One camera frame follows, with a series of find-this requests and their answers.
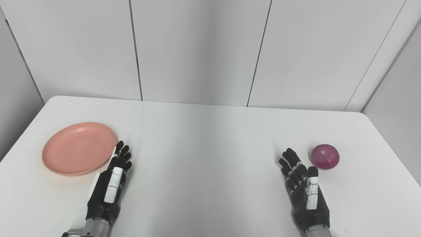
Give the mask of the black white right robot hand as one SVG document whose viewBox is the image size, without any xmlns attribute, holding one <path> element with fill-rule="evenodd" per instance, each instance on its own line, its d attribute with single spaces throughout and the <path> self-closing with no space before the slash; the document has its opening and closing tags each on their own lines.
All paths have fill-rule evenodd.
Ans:
<svg viewBox="0 0 421 237">
<path fill-rule="evenodd" d="M 278 160 L 292 205 L 292 218 L 307 237 L 331 237 L 330 210 L 319 184 L 319 170 L 306 167 L 290 147 Z"/>
</svg>

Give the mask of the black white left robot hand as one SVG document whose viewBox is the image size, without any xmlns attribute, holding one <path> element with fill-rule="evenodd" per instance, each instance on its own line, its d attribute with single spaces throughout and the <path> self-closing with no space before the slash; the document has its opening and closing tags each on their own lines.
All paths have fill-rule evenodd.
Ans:
<svg viewBox="0 0 421 237">
<path fill-rule="evenodd" d="M 113 224 L 120 214 L 120 196 L 127 172 L 132 167 L 129 145 L 116 144 L 114 154 L 105 171 L 99 174 L 93 193 L 87 203 L 86 220 L 104 219 Z"/>
</svg>

